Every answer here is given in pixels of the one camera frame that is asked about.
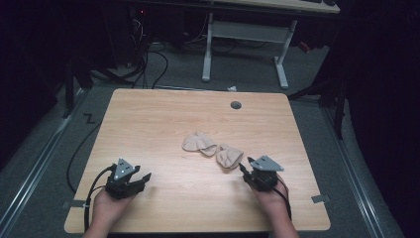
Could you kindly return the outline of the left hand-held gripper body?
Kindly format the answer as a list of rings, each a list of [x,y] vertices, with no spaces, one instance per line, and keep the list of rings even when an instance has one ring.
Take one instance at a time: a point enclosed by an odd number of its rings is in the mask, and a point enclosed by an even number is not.
[[[132,186],[131,177],[133,175],[134,166],[130,165],[123,158],[120,158],[118,163],[112,166],[111,171],[112,174],[107,178],[105,190],[113,198],[126,198],[136,195],[145,189],[145,186]]]

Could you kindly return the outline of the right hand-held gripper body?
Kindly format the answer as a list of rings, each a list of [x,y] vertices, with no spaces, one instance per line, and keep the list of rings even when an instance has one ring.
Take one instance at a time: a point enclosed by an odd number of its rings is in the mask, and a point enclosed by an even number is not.
[[[272,190],[278,182],[277,173],[283,171],[283,167],[268,156],[261,156],[250,166],[252,177],[243,179],[258,191]]]

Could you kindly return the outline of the beige sock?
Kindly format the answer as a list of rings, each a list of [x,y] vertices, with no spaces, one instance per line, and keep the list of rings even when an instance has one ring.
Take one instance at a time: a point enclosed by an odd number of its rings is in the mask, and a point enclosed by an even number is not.
[[[221,144],[216,153],[216,161],[225,169],[234,169],[241,162],[243,154],[241,150]]]
[[[217,151],[217,144],[202,132],[188,135],[181,147],[188,152],[200,152],[206,157],[212,157]]]

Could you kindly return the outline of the person's right hand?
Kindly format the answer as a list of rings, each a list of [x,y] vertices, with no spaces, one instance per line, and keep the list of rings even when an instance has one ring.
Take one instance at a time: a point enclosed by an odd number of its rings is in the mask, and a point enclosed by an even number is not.
[[[283,213],[289,217],[288,188],[283,181],[278,181],[273,190],[258,191],[253,188],[253,193],[268,218],[276,213]]]

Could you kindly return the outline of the person's left hand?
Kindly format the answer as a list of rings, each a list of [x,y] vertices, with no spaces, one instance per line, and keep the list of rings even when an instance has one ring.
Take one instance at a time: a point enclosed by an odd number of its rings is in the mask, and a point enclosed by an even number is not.
[[[107,223],[115,223],[124,214],[129,204],[135,198],[134,195],[116,199],[101,189],[94,198],[93,220]]]

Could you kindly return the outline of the black metal stand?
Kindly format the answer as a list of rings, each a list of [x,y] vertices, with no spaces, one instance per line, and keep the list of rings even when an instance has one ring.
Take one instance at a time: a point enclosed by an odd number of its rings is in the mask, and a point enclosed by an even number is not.
[[[68,118],[72,112],[74,104],[74,85],[73,85],[73,74],[72,74],[72,61],[69,60],[65,65],[65,111],[63,114],[64,118]]]
[[[319,94],[318,105],[320,107],[335,107],[333,128],[336,136],[342,140],[342,123],[345,116],[347,81],[343,78],[331,78],[317,82],[300,91],[287,96],[289,100],[296,100],[304,95]]]

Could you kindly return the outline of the metal floor rail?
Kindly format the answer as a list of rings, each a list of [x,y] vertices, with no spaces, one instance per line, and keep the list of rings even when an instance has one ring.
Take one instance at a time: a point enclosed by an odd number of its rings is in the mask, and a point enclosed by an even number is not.
[[[341,163],[343,165],[345,175],[352,189],[358,208],[367,226],[367,230],[371,238],[385,238],[380,221],[376,215],[375,209],[368,197],[367,191],[362,184],[357,171],[355,170],[345,146],[345,143],[340,139],[335,131],[334,119],[331,111],[326,108],[321,108],[321,113],[324,120],[329,126],[329,132],[332,135],[336,146],[338,147]]]
[[[88,90],[77,89],[72,109],[58,104],[33,129],[6,168],[0,173],[0,238],[7,238],[32,196],[56,147],[85,99]]]

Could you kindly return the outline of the white frame desk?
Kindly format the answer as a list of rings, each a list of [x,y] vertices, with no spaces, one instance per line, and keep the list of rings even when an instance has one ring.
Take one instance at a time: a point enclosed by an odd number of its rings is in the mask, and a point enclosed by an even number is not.
[[[246,6],[291,10],[297,13],[340,13],[340,8],[337,5],[336,0],[210,0],[212,6],[216,3],[243,4]],[[273,62],[280,87],[282,89],[288,88],[283,61],[295,32],[297,25],[296,19],[291,20],[288,27],[214,20],[212,13],[208,14],[207,20],[206,52],[202,71],[203,81],[209,81],[211,78],[212,41],[214,38],[223,38],[281,44],[282,48],[279,55],[273,58]]]

